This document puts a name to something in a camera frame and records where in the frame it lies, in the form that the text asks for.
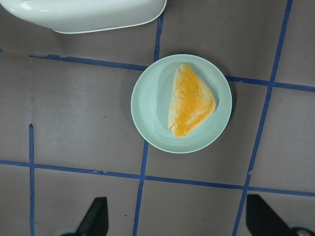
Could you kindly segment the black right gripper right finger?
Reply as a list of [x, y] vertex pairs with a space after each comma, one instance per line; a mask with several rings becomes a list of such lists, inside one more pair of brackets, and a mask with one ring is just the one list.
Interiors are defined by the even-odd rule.
[[257, 194], [247, 195], [246, 226], [252, 236], [313, 236], [315, 234], [306, 228], [290, 228]]

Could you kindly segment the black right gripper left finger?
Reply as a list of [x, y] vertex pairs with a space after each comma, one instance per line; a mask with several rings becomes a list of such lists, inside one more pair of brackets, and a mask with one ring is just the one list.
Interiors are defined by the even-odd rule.
[[106, 197], [93, 200], [83, 220], [79, 224], [76, 236], [106, 236], [109, 229], [108, 204]]

